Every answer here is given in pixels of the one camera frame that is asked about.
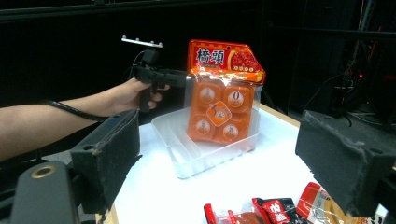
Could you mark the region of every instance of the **snack package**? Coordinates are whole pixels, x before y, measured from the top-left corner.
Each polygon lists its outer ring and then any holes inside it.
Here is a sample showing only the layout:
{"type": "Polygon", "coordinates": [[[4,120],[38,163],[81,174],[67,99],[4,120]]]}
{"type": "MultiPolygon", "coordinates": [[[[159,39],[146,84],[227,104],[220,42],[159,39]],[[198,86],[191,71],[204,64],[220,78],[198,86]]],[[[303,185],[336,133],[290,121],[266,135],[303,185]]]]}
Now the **snack package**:
{"type": "Polygon", "coordinates": [[[192,141],[228,145],[248,136],[265,71],[244,44],[191,40],[188,72],[193,85],[187,134],[192,141]]]}
{"type": "Polygon", "coordinates": [[[344,214],[327,191],[313,182],[305,187],[297,204],[297,213],[314,224],[381,224],[384,220],[379,214],[374,217],[351,217],[344,214]]]}
{"type": "Polygon", "coordinates": [[[307,223],[296,213],[291,198],[253,198],[241,208],[218,208],[211,203],[204,206],[208,224],[292,224],[307,223]]]}

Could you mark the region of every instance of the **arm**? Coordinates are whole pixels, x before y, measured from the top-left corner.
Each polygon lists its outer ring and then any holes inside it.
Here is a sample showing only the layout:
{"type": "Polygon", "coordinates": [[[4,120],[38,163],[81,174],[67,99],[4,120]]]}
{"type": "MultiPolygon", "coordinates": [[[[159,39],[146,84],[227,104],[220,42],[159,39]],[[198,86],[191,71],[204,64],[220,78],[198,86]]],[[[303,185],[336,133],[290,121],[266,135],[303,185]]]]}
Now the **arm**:
{"type": "MultiPolygon", "coordinates": [[[[139,92],[149,86],[133,78],[107,91],[62,103],[89,114],[109,117],[137,109],[139,92]]],[[[160,94],[153,95],[148,106],[154,108],[161,99],[160,94]]],[[[44,147],[94,123],[49,105],[0,108],[0,161],[44,147]]]]}

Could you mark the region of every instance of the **white table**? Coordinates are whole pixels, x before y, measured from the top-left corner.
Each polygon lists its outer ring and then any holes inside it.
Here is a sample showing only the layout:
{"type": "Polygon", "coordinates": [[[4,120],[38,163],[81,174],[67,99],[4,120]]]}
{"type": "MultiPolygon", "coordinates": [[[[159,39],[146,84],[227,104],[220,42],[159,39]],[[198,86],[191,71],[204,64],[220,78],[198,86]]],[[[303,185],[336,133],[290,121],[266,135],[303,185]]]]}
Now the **white table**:
{"type": "Polygon", "coordinates": [[[256,148],[188,179],[176,176],[153,126],[140,126],[143,158],[132,167],[115,201],[120,224],[205,224],[204,205],[236,206],[251,198],[298,200],[308,182],[317,182],[295,154],[298,127],[260,111],[256,148]]]}

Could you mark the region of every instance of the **red label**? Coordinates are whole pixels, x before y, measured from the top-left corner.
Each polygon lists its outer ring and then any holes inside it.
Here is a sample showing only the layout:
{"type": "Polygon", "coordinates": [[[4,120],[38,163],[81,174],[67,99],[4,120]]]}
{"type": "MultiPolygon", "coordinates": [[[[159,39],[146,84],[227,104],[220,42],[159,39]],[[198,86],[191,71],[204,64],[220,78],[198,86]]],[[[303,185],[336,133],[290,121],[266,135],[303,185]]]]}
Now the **red label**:
{"type": "Polygon", "coordinates": [[[320,185],[314,182],[309,182],[305,187],[302,196],[297,204],[297,213],[305,218],[309,217],[311,212],[312,204],[317,197],[318,191],[320,190],[320,185]]]}
{"type": "Polygon", "coordinates": [[[228,210],[228,216],[230,216],[231,224],[236,224],[236,218],[235,215],[233,214],[233,211],[228,210]]]}
{"type": "Polygon", "coordinates": [[[188,71],[194,75],[219,76],[262,85],[265,71],[248,45],[191,40],[188,71]]]}
{"type": "Polygon", "coordinates": [[[279,200],[273,200],[262,204],[262,208],[267,212],[271,221],[277,223],[288,223],[290,218],[285,212],[282,203],[279,200]]]}

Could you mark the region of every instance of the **white plastic tray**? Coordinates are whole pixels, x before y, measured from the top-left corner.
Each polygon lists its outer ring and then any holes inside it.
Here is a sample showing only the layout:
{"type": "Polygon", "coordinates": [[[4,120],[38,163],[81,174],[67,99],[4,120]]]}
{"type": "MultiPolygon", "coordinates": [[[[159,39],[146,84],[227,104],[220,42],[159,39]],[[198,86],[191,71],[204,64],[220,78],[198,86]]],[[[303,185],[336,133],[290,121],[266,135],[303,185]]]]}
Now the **white plastic tray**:
{"type": "Polygon", "coordinates": [[[159,116],[151,124],[168,150],[177,177],[183,179],[254,149],[259,136],[260,114],[252,109],[251,116],[247,138],[227,146],[193,142],[187,136],[190,108],[159,116]]]}

